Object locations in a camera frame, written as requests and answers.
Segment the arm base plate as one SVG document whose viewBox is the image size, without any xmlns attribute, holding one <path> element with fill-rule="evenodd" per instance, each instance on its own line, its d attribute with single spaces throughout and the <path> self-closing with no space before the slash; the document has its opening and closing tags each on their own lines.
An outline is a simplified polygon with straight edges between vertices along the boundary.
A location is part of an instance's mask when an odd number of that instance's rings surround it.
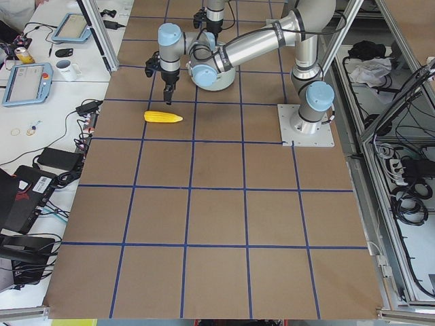
<svg viewBox="0 0 435 326">
<path fill-rule="evenodd" d="M 328 114 L 318 122 L 306 122 L 298 114 L 300 105 L 278 104 L 278 118 L 283 146 L 334 147 Z"/>
</svg>

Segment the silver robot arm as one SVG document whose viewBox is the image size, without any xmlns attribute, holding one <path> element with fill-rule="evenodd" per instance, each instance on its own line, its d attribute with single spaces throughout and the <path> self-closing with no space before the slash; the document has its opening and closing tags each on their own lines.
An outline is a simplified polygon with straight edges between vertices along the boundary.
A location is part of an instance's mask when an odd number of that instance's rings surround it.
<svg viewBox="0 0 435 326">
<path fill-rule="evenodd" d="M 225 0 L 206 1 L 206 28 L 207 31 L 218 36 L 222 31 L 224 21 Z"/>
<path fill-rule="evenodd" d="M 299 1 L 289 13 L 270 24 L 240 35 L 219 46 L 217 36 L 224 17 L 223 1 L 208 1 L 207 24 L 213 29 L 204 32 L 185 33 L 172 23 L 164 23 L 158 29 L 159 51 L 156 53 L 165 82 L 164 101 L 170 105 L 179 79 L 180 58 L 190 58 L 190 74 L 194 83 L 207 88 L 218 77 L 243 63 L 283 47 L 296 49 L 292 76 L 309 82 L 319 74 L 317 65 L 317 37 L 333 17 L 335 1 Z"/>
</svg>

